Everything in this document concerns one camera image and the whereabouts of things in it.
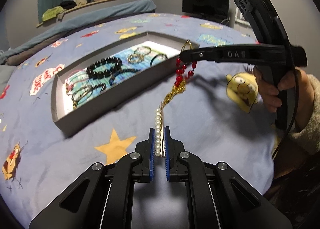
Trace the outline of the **beige furry sleeve forearm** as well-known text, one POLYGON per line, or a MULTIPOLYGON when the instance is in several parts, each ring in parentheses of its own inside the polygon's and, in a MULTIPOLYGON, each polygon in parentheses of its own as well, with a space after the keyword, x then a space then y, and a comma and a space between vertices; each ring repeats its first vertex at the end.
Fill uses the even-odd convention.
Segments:
POLYGON ((307 75, 314 92, 312 112, 309 121, 301 131, 290 133, 289 138, 310 155, 319 152, 319 80, 307 75))

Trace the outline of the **person's right hand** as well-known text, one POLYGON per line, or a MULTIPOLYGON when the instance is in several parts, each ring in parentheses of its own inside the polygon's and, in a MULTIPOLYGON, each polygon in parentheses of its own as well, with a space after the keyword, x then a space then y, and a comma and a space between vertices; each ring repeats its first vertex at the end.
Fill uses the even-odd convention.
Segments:
MULTIPOLYGON (((311 98, 313 98, 313 92, 310 93, 310 83, 308 76, 301 68, 296 68, 295 74, 298 78, 299 86, 299 100, 298 111, 299 112, 311 98)), ((253 68, 253 75, 255 76, 258 84, 258 91, 263 99, 263 103, 269 112, 275 113, 276 110, 282 105, 282 101, 278 97, 279 93, 296 87, 295 75, 293 71, 288 72, 280 81, 279 85, 274 86, 264 80, 263 74, 257 69, 253 68)))

